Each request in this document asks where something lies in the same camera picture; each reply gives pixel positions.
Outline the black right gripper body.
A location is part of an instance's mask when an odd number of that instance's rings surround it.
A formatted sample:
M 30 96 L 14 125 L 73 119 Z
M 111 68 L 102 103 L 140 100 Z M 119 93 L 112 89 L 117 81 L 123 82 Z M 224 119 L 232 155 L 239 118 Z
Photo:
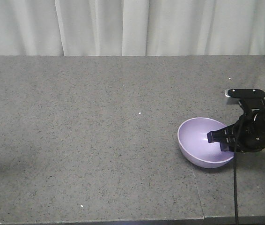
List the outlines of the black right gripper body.
M 235 152 L 258 152 L 265 149 L 265 100 L 238 101 L 243 110 L 239 120 L 227 128 L 228 143 L 235 142 Z

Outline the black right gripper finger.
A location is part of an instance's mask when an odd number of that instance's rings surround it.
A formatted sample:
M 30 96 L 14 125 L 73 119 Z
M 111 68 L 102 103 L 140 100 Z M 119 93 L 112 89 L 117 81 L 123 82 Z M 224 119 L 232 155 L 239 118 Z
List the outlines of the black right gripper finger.
M 220 150 L 222 152 L 235 152 L 235 142 L 220 143 Z
M 207 133 L 207 139 L 209 143 L 228 143 L 228 131 L 227 128 L 222 128 Z

